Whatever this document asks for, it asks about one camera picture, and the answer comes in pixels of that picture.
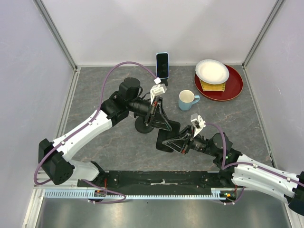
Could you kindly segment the black phone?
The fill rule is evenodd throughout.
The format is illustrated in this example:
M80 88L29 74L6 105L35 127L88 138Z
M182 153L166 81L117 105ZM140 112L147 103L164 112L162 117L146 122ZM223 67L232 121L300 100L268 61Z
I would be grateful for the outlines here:
M174 151L172 148L163 145L162 142L165 140L177 137L179 135L181 125L179 122L171 121L171 120L169 120L169 124L172 127L172 130L170 132L166 131L166 130L162 130L162 129L159 129L159 131L158 131L156 149L159 151L163 151L163 152L173 152Z

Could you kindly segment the black folding phone stand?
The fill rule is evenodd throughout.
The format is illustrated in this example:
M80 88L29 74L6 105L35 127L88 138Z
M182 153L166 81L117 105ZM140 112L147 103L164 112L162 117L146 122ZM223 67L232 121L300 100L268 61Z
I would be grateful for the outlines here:
M157 77L154 81L155 81L156 84L164 84L165 86L168 86L168 79L167 78Z

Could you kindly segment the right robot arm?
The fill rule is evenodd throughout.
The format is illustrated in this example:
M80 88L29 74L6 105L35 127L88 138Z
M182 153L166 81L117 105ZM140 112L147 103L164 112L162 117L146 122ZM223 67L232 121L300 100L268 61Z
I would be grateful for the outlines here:
M214 157L213 163L220 169L218 183L223 187L236 185L251 188L286 203L292 211L304 213L304 174L278 170L257 162L232 148L232 142L224 132L210 139L194 134L194 127L182 131L159 130L159 150L187 154L195 150Z

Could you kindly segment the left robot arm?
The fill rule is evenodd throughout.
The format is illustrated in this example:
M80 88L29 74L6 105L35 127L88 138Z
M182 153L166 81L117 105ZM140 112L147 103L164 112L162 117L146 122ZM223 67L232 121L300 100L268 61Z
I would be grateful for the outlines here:
M39 166L50 181L60 185L70 178L85 179L94 187L104 182L103 170L96 162L73 161L73 156L99 134L117 125L130 112L142 121L144 127L172 131L172 126L162 106L161 95L165 84L156 84L150 90L150 101L140 97L142 88L136 78L126 78L118 91L101 103L93 114L65 135L50 142L39 143Z

